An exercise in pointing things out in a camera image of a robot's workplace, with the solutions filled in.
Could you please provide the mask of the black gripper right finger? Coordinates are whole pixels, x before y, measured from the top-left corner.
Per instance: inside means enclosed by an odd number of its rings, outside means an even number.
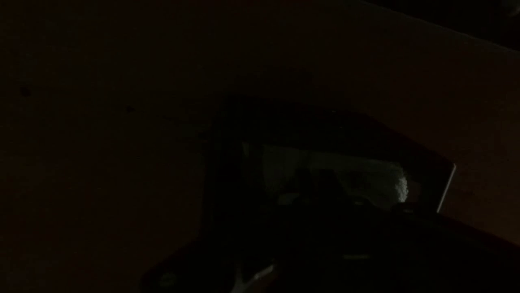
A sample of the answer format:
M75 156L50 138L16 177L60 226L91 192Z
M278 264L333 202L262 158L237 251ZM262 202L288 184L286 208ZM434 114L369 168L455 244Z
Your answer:
M520 293L518 247L411 205L346 205L346 293Z

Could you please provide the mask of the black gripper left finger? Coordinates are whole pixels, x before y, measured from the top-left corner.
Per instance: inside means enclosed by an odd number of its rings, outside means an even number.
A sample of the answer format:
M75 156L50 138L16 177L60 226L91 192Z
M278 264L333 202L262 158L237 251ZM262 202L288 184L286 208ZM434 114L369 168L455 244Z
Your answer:
M348 293L335 226L346 205L325 192L241 202L150 269L143 293Z

